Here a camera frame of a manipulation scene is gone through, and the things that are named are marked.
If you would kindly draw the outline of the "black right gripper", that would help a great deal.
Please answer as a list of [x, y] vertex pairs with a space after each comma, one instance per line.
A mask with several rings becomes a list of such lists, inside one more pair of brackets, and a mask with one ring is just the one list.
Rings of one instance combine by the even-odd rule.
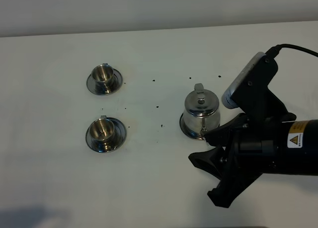
[[225, 107], [240, 108], [242, 113], [203, 135], [215, 148], [188, 156], [195, 168], [220, 180], [208, 192], [218, 207], [228, 208], [264, 173], [264, 167], [277, 157], [278, 129], [296, 119], [268, 88], [277, 71], [273, 58], [253, 58], [222, 96]]

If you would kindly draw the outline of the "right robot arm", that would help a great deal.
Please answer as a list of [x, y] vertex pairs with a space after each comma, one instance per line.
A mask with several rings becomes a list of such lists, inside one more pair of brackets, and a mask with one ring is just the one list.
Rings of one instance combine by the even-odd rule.
[[205, 134], [211, 150], [189, 155], [196, 168], [219, 179], [208, 192], [218, 207], [229, 207], [264, 173], [318, 173], [318, 122], [297, 121], [268, 89], [277, 71], [275, 60], [265, 54], [252, 59], [230, 97], [242, 112]]

